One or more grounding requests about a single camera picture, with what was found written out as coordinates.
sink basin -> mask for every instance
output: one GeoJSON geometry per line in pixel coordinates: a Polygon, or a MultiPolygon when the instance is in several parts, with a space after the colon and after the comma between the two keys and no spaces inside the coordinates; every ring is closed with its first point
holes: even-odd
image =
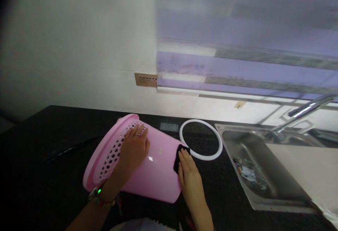
{"type": "MultiPolygon", "coordinates": [[[[310,198],[275,157],[267,129],[215,124],[239,181],[255,210],[315,213],[310,198]]],[[[310,135],[284,131],[282,144],[325,147],[310,135]]]]}

white cutting board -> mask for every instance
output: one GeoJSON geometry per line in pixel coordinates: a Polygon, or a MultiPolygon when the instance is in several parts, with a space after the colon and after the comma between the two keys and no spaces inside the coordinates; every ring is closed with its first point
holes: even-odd
{"type": "Polygon", "coordinates": [[[338,214],[338,148],[267,146],[317,205],[338,214]]]}

white rubber ring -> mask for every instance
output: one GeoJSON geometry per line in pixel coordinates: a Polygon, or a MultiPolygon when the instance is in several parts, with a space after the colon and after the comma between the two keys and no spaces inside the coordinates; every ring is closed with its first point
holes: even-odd
{"type": "Polygon", "coordinates": [[[219,147],[218,147],[218,150],[216,152],[216,154],[214,155],[209,155],[209,156],[206,156],[206,155],[200,155],[198,153],[196,153],[195,151],[193,151],[192,149],[190,149],[190,154],[200,160],[204,160],[204,161],[212,161],[212,160],[215,160],[217,157],[219,157],[222,153],[222,150],[223,150],[223,142],[222,142],[222,138],[221,136],[219,135],[219,133],[216,131],[215,128],[213,128],[210,124],[208,124],[207,122],[204,122],[202,120],[196,120],[196,119],[192,119],[192,120],[187,120],[186,122],[183,123],[183,125],[181,125],[180,127],[180,140],[186,145],[186,142],[184,141],[183,139],[183,135],[182,135],[182,132],[183,132],[183,127],[188,124],[188,123],[191,123],[191,122],[198,122],[198,123],[201,123],[201,124],[204,124],[206,125],[207,127],[209,127],[217,136],[217,139],[218,139],[218,142],[219,142],[219,147]]]}

faucet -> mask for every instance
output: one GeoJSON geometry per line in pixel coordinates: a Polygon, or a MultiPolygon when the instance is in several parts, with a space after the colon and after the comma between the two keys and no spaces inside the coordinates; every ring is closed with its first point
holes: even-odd
{"type": "Polygon", "coordinates": [[[300,121],[302,118],[308,116],[309,114],[315,112],[316,110],[320,109],[321,107],[327,105],[328,103],[332,102],[338,95],[335,94],[329,94],[329,95],[324,95],[320,96],[304,105],[301,107],[290,111],[288,113],[288,116],[291,117],[287,122],[280,126],[276,126],[266,132],[265,136],[273,135],[277,136],[280,138],[280,133],[287,128],[288,126],[291,126],[295,124],[296,122],[300,121]]]}

black cloth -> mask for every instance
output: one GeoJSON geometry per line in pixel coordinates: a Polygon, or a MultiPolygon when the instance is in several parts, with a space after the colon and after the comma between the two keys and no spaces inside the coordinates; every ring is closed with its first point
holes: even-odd
{"type": "Polygon", "coordinates": [[[178,174],[179,173],[179,162],[180,162],[180,158],[179,158],[179,151],[181,151],[181,149],[185,149],[188,151],[188,153],[190,154],[190,148],[183,146],[182,144],[179,145],[177,151],[176,151],[176,159],[174,162],[174,171],[178,174]]]}

